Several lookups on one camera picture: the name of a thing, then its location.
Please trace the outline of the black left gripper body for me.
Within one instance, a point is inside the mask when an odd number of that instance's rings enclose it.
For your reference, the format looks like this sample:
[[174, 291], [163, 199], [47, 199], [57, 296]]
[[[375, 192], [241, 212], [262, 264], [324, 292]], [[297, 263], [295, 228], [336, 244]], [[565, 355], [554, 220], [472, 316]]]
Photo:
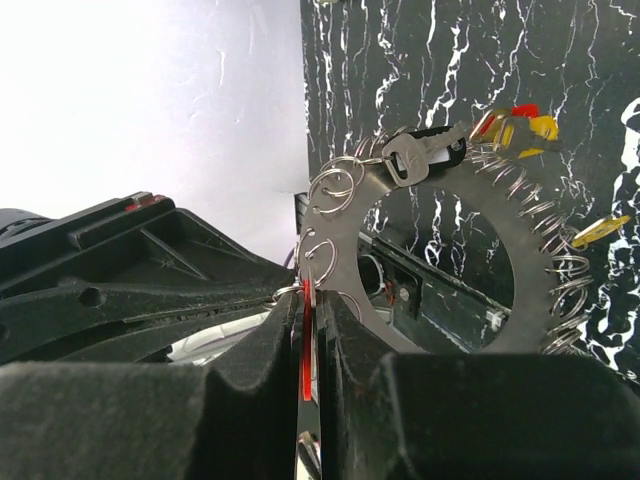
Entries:
[[129, 246], [127, 234], [174, 209], [170, 198], [141, 192], [3, 239], [1, 288], [42, 290], [110, 269], [116, 265], [111, 256]]

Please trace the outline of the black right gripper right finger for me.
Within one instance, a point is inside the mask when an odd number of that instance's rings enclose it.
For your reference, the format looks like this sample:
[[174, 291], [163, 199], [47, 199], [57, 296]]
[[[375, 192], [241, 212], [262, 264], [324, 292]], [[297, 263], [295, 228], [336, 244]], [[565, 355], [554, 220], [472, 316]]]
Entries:
[[573, 355], [398, 353], [320, 295], [326, 479], [635, 479], [639, 400]]

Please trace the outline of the black disc with keyrings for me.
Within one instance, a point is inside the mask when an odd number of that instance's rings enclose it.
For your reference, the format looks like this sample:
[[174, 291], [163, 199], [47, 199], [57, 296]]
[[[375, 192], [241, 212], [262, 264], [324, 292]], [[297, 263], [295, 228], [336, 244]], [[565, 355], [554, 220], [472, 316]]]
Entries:
[[489, 344], [489, 350], [574, 353], [581, 327], [589, 315], [584, 306], [592, 279], [582, 248], [570, 242], [576, 232], [554, 200], [543, 200], [543, 186], [529, 178], [524, 160], [505, 160], [490, 146], [470, 142], [457, 167], [421, 183], [399, 188], [382, 158], [383, 146], [394, 136], [410, 131], [380, 131], [362, 140], [352, 154], [334, 155], [318, 170], [307, 193], [295, 268], [302, 282], [306, 267], [314, 271], [316, 290], [332, 290], [348, 299], [358, 319], [377, 334], [385, 327], [376, 315], [358, 277], [356, 251], [368, 212], [388, 194], [420, 186], [446, 192], [454, 205], [467, 205], [470, 216], [451, 218], [444, 234], [443, 208], [436, 205], [430, 238], [451, 256], [452, 274], [460, 278], [471, 268], [470, 252], [488, 247], [475, 220], [483, 219], [495, 232], [510, 261], [513, 280], [511, 314]]

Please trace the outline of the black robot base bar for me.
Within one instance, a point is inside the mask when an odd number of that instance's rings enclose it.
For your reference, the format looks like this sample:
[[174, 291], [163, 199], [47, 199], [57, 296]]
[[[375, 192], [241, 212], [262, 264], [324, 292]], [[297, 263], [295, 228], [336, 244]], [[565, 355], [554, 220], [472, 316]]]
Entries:
[[511, 310], [405, 249], [361, 231], [360, 277], [376, 312], [396, 334], [433, 353], [488, 346]]

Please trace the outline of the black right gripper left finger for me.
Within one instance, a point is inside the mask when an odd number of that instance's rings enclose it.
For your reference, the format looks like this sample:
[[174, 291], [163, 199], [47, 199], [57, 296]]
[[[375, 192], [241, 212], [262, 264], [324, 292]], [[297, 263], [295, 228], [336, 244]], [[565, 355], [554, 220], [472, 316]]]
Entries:
[[13, 363], [1, 370], [5, 479], [290, 479], [300, 298], [203, 366]]

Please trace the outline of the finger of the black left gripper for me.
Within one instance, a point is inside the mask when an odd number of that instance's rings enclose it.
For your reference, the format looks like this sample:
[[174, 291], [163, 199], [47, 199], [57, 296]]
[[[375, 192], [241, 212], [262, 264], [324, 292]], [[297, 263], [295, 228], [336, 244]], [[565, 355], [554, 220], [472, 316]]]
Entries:
[[82, 212], [1, 244], [1, 295], [82, 284], [280, 285], [280, 267], [172, 204]]
[[253, 315], [291, 283], [284, 270], [206, 286], [73, 285], [1, 302], [1, 362], [139, 362]]

